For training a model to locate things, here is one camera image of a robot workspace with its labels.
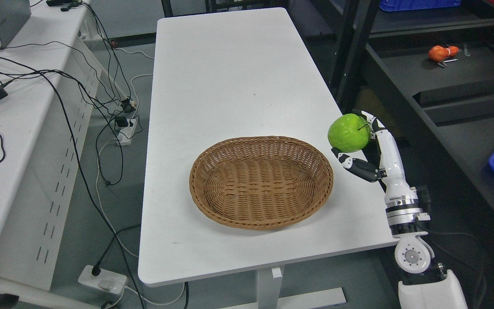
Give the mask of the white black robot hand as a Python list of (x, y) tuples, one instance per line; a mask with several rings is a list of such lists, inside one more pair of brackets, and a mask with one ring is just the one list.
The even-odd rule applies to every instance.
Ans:
[(375, 167), (332, 147), (331, 150), (335, 157), (351, 174), (368, 182), (382, 181), (386, 186), (385, 202), (388, 207), (417, 203), (417, 193), (406, 182), (403, 163), (392, 133), (373, 114), (356, 109), (352, 110), (352, 113), (368, 122), (370, 139), (375, 140), (378, 145), (379, 166)]

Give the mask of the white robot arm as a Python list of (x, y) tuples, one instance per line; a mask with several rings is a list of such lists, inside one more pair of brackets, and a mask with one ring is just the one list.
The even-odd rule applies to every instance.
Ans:
[(422, 239), (428, 234), (424, 224), (431, 216), (419, 207), (417, 198), (402, 196), (386, 205), (392, 236), (398, 239), (395, 260), (406, 273), (406, 278), (398, 283), (401, 308), (468, 308), (457, 276), (433, 260), (433, 249)]

